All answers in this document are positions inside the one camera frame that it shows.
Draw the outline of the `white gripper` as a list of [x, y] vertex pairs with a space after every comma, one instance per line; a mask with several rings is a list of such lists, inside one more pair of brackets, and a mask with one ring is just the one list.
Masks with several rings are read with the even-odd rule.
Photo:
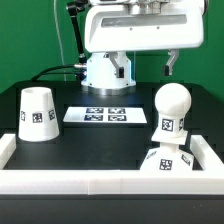
[[171, 76], [181, 48], [201, 45], [203, 2], [110, 2], [94, 5], [86, 16], [85, 47], [111, 52], [117, 78], [124, 77], [122, 55], [116, 51], [168, 51], [163, 74]]

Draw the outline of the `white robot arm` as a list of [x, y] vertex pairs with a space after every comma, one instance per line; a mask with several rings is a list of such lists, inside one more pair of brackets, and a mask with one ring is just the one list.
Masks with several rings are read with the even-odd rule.
[[131, 51], [166, 50], [164, 73], [171, 75], [179, 51], [202, 44], [208, 5], [209, 0], [90, 0], [84, 43], [91, 56], [83, 89], [100, 95], [134, 89]]

